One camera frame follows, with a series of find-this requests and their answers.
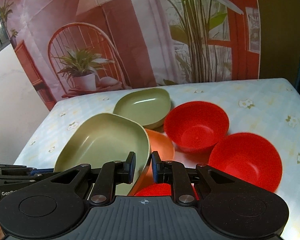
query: table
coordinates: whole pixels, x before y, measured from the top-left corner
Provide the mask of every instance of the table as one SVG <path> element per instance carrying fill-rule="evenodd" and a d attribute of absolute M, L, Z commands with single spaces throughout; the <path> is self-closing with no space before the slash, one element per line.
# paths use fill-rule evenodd
<path fill-rule="evenodd" d="M 229 116 L 229 134 L 253 132 L 276 147 L 283 166 L 276 193 L 290 210 L 282 238 L 300 240 L 300 95 L 293 86 L 285 79 L 266 79 L 162 88 L 169 92 L 174 106 L 196 100 L 221 106 Z M 102 92 L 59 101 L 15 164 L 38 169 L 54 167 L 63 147 L 85 120 L 101 112 L 112 112 L 116 102 L 132 91 L 136 90 Z M 180 152 L 176 153 L 175 160 L 191 168 L 197 163 Z"/>

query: chair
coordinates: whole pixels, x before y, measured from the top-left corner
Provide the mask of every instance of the chair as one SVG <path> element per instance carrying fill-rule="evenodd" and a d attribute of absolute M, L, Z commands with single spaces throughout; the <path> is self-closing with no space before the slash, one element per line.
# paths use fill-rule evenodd
<path fill-rule="evenodd" d="M 60 59 L 57 57 L 67 56 L 66 47 L 72 50 L 89 49 L 94 53 L 99 53 L 102 58 L 112 60 L 113 63 L 104 64 L 96 74 L 96 90 L 83 90 L 79 88 L 72 77 L 67 74 L 62 76 L 58 73 L 64 68 Z M 98 27 L 88 23 L 70 23 L 58 29 L 50 39 L 48 44 L 48 57 L 65 94 L 63 98 L 70 98 L 79 95 L 91 94 L 96 92 L 113 91 L 121 89 L 131 89 L 130 80 L 126 69 L 124 68 L 120 55 L 110 40 L 110 38 Z M 105 77 L 111 77 L 117 82 L 112 82 L 111 85 L 105 86 L 102 80 Z"/>

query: chair backrest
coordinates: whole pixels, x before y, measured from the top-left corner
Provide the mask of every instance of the chair backrest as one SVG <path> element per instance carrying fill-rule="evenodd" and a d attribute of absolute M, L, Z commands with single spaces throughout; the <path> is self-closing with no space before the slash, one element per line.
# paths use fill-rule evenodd
<path fill-rule="evenodd" d="M 98 77 L 112 77 L 127 86 L 122 69 L 125 71 L 119 53 L 110 38 L 98 27 L 88 23 L 70 23 L 58 29 L 48 44 L 48 57 L 65 93 L 74 88 L 73 79 L 67 75 L 62 76 L 58 72 L 64 68 L 57 57 L 67 56 L 66 47 L 72 50 L 90 49 L 94 53 L 102 54 L 102 58 L 114 61 L 102 65 L 105 70 L 98 70 Z"/>

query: green bowl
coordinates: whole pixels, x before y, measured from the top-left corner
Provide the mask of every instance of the green bowl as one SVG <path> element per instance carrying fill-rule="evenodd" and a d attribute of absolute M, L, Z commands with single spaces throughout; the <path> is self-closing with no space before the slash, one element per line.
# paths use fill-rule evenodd
<path fill-rule="evenodd" d="M 125 95 L 115 105 L 113 113 L 133 120 L 144 128 L 155 129 L 163 125 L 170 108 L 169 93 L 161 88 L 150 88 Z"/>
<path fill-rule="evenodd" d="M 125 161 L 136 153 L 132 184 L 116 186 L 116 195 L 134 195 L 150 165 L 150 143 L 145 129 L 138 123 L 111 113 L 97 114 L 86 120 L 61 151 L 54 171 L 65 171 L 82 163 L 101 168 L 104 163 Z"/>

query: white plant pot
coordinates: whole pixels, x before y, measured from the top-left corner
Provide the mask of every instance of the white plant pot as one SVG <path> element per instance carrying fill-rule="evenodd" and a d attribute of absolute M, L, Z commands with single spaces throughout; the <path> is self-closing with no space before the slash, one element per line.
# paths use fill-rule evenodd
<path fill-rule="evenodd" d="M 95 91 L 96 87 L 96 78 L 94 74 L 89 74 L 83 77 L 74 77 L 74 84 L 77 89 L 84 91 Z"/>

